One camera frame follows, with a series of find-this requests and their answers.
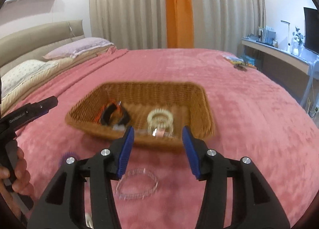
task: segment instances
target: pink blanket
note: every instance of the pink blanket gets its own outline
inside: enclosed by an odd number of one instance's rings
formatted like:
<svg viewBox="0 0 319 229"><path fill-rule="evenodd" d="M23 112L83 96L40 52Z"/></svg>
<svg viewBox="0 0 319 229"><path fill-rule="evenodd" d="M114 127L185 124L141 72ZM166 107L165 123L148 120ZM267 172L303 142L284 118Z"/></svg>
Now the pink blanket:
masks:
<svg viewBox="0 0 319 229"><path fill-rule="evenodd" d="M76 66L32 93L19 106L52 95L59 99L56 108L18 136L36 196L44 191L65 152L84 159L107 147L107 142L64 122L70 108L94 87L115 80L192 81L206 89L217 123L218 135L207 141L208 146L228 158L251 157L294 225L319 189L319 130L283 88L257 70L234 69L223 54L203 49L118 50ZM194 228L205 183L191 174L186 155L134 148L128 170L135 168L153 172L159 187L144 200L115 196L123 228ZM125 188L132 191L136 186L144 190L129 182ZM225 225L230 218L227 206Z"/></svg>

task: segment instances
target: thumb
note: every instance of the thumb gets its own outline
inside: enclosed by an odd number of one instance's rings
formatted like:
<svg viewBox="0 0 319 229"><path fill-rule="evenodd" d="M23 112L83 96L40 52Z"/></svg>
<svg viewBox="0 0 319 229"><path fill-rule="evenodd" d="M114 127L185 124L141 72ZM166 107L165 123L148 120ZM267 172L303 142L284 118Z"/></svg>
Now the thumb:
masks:
<svg viewBox="0 0 319 229"><path fill-rule="evenodd" d="M10 172L6 167L1 166L0 167L0 179L7 179L10 177Z"/></svg>

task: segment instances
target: wall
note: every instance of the wall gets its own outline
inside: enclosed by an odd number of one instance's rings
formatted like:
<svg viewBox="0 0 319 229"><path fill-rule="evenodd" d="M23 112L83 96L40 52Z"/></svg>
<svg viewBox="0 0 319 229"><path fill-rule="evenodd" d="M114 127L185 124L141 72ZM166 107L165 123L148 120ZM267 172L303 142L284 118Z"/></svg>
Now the wall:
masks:
<svg viewBox="0 0 319 229"><path fill-rule="evenodd" d="M280 49L288 48L288 25L281 20L291 23L290 39L295 26L305 34L304 7L316 9L312 0L265 0L266 24L275 29Z"/></svg>
<svg viewBox="0 0 319 229"><path fill-rule="evenodd" d="M0 9L0 38L45 23L83 19L86 37L91 36L89 0L25 0Z"/></svg>

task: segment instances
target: white desk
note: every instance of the white desk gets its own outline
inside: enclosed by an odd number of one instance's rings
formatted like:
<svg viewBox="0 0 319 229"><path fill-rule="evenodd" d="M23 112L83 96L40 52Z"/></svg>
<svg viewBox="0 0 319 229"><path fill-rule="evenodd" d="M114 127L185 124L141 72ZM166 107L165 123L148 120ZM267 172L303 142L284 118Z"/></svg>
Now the white desk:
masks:
<svg viewBox="0 0 319 229"><path fill-rule="evenodd" d="M301 70L302 72L304 72L305 74L309 76L307 87L305 89L304 95L300 102L300 105L303 107L308 98L308 94L312 85L312 79L313 78L319 79L319 56L307 49L303 49L301 55L297 57L286 51L257 42L250 38L241 39L241 43L244 46L254 48L256 50L259 50L261 52L264 52L266 54L279 58L282 61L296 67L297 69Z"/></svg>

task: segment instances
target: silver screw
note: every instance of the silver screw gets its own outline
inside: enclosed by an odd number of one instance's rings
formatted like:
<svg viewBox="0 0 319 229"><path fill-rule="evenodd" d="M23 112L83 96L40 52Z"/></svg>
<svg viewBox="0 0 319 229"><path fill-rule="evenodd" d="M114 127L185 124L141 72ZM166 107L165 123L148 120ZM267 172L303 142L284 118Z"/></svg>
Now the silver screw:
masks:
<svg viewBox="0 0 319 229"><path fill-rule="evenodd" d="M101 154L102 154L103 156L107 156L107 155L109 155L110 153L111 153L111 151L110 151L109 149L104 149L104 150L101 151Z"/></svg>
<svg viewBox="0 0 319 229"><path fill-rule="evenodd" d="M209 149L209 150L207 151L207 154L210 155L210 156L215 156L217 153L216 153L215 150Z"/></svg>
<svg viewBox="0 0 319 229"><path fill-rule="evenodd" d="M246 164L249 164L249 163L251 163L251 159L248 158L248 157L244 157L244 158L242 159L242 162L243 162L243 163L246 163Z"/></svg>
<svg viewBox="0 0 319 229"><path fill-rule="evenodd" d="M67 164L72 164L74 162L75 162L75 159L73 157L69 157L68 159L66 159Z"/></svg>

